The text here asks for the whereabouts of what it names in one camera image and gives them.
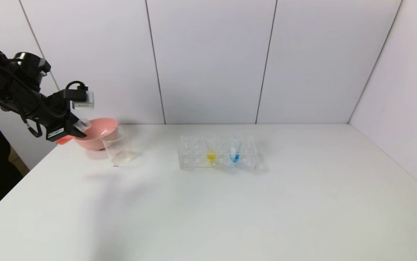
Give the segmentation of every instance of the clear plastic cup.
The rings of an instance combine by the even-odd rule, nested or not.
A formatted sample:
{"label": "clear plastic cup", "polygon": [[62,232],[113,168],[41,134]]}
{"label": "clear plastic cup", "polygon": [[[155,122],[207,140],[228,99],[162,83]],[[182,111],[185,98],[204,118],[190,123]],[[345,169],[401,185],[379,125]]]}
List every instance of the clear plastic cup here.
{"label": "clear plastic cup", "polygon": [[120,126],[106,129],[102,132],[100,139],[104,143],[107,155],[114,165],[122,166],[134,159],[127,129]]}

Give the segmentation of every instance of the white table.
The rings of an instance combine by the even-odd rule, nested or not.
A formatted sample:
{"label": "white table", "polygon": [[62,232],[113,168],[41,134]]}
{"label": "white table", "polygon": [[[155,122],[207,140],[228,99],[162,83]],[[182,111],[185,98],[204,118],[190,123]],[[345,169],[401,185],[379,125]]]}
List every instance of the white table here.
{"label": "white table", "polygon": [[[70,142],[0,202],[0,261],[417,261],[417,182],[349,125],[129,127],[129,166]],[[259,170],[180,170],[200,132],[253,135]]]}

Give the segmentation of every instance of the white wall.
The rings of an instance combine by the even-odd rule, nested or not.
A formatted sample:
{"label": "white wall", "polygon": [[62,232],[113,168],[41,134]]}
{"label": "white wall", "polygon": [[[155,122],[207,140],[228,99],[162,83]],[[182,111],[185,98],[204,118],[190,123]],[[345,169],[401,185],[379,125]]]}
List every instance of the white wall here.
{"label": "white wall", "polygon": [[21,2],[59,88],[94,92],[94,110],[74,114],[164,123],[145,0]]}
{"label": "white wall", "polygon": [[417,180],[417,0],[404,0],[350,124]]}
{"label": "white wall", "polygon": [[347,123],[400,0],[279,0],[258,123]]}
{"label": "white wall", "polygon": [[[20,51],[41,56],[18,1],[0,0],[0,50],[8,58],[13,58],[13,55]],[[45,76],[41,83],[41,93],[50,95],[56,91],[58,90],[52,77]],[[30,169],[56,145],[46,141],[44,136],[33,137],[18,114],[1,109],[0,130]]]}
{"label": "white wall", "polygon": [[275,0],[147,0],[165,119],[255,123]]}

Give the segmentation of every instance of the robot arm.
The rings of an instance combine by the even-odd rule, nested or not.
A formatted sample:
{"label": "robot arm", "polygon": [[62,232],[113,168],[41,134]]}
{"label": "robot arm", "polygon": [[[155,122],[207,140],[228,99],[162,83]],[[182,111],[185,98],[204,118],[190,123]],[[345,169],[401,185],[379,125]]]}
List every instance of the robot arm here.
{"label": "robot arm", "polygon": [[[46,128],[46,139],[56,141],[66,135],[86,137],[86,134],[74,127],[79,120],[70,111],[73,108],[93,108],[94,98],[88,87],[73,81],[62,91],[44,96],[39,91],[43,76],[51,70],[44,59],[31,53],[17,53],[8,59],[0,51],[0,106],[4,111],[19,114],[35,137],[42,136],[41,126]],[[78,84],[76,89],[69,89]],[[36,123],[33,129],[27,119]]]}

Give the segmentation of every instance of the white label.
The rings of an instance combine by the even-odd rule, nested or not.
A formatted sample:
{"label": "white label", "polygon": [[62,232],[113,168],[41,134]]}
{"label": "white label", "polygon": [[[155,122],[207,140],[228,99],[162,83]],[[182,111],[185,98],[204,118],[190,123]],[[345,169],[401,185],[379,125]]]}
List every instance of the white label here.
{"label": "white label", "polygon": [[55,132],[51,132],[51,133],[49,133],[49,134],[47,135],[47,138],[49,139],[50,137],[53,137],[53,136],[55,136],[55,135],[57,135],[57,134],[59,134],[59,133],[62,133],[63,131],[64,131],[64,128],[60,128],[60,129],[56,130]]}

